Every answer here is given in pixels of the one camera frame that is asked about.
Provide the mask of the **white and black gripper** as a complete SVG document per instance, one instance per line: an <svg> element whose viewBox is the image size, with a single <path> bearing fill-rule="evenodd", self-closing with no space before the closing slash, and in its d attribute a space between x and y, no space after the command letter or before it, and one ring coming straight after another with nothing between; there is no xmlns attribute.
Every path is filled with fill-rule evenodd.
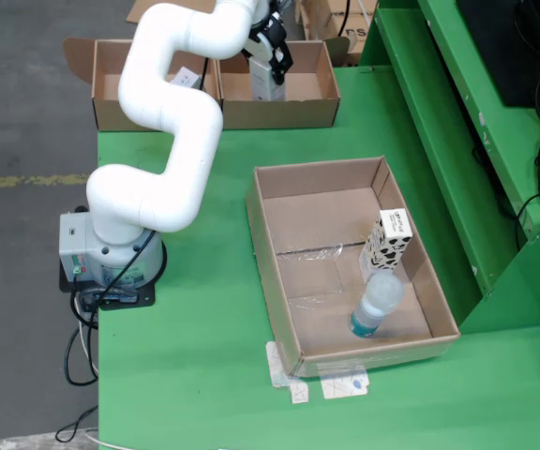
<svg viewBox="0 0 540 450"><path fill-rule="evenodd" d="M269 62L274 82L284 84L293 58L285 42L285 29L277 11L253 26L244 50L259 61Z"/></svg>

